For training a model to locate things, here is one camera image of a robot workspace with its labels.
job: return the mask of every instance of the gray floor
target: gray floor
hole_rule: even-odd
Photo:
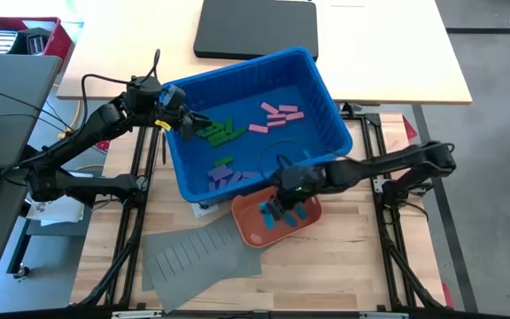
[[[447,27],[506,27],[510,0],[437,0]],[[451,35],[452,45],[474,98],[471,106],[423,106],[433,139],[456,143],[457,171],[444,180],[467,270],[480,312],[510,315],[510,35]],[[50,102],[66,121],[75,102]],[[384,105],[374,111],[398,111],[415,126],[408,105]],[[32,142],[52,143],[55,132],[39,123]],[[69,168],[103,162],[83,154]],[[425,198],[430,229],[443,280],[456,308],[462,309],[444,229],[432,194]],[[67,304],[82,241],[35,238],[26,261],[32,276],[18,283],[4,273],[18,222],[0,266],[0,312]]]

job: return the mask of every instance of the wheel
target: wheel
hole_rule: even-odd
[[[21,264],[17,274],[13,274],[13,278],[14,279],[21,279],[21,278],[24,278],[24,277],[28,276],[28,274],[30,274],[30,273],[31,273],[31,268],[29,268],[27,266],[23,266]]]

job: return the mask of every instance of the gray mat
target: gray mat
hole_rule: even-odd
[[[141,247],[143,249],[143,260],[147,261],[150,258],[154,259],[158,252],[162,252],[168,247],[180,243],[183,239],[188,238],[195,232],[196,229],[171,231],[161,234],[143,236],[143,242],[141,243]],[[240,265],[238,269],[227,275],[225,279],[256,276],[261,275],[261,272],[261,261],[259,256],[255,256],[244,264]],[[147,275],[145,271],[143,272],[141,287],[143,288],[144,292],[155,289],[155,287],[152,285],[152,281],[149,278],[149,275]]]
[[[143,263],[143,269],[164,310],[170,312],[263,252],[246,245],[232,214],[225,214],[159,251]]]

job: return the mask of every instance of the orange plate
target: orange plate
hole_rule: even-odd
[[[241,233],[243,241],[255,248],[265,247],[279,241],[296,231],[312,225],[322,217],[322,206],[318,198],[313,197],[305,202],[307,213],[303,221],[297,213],[290,211],[292,217],[297,220],[297,227],[291,227],[286,222],[278,221],[274,227],[269,230],[265,226],[263,216],[259,211],[259,204],[268,201],[276,194],[276,187],[267,187],[264,190],[254,192],[248,196],[236,196],[231,203],[231,212],[236,220],[237,228]]]

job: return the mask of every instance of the white desk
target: white desk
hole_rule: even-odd
[[[238,62],[194,56],[202,3],[111,0],[84,4],[86,24],[58,97],[81,98],[80,78],[87,73],[123,80],[146,74],[157,48],[161,49],[158,76],[162,82]],[[318,0],[316,5],[317,66],[336,101],[472,102],[434,0]],[[122,90],[119,84],[87,81],[90,98],[115,97]]]

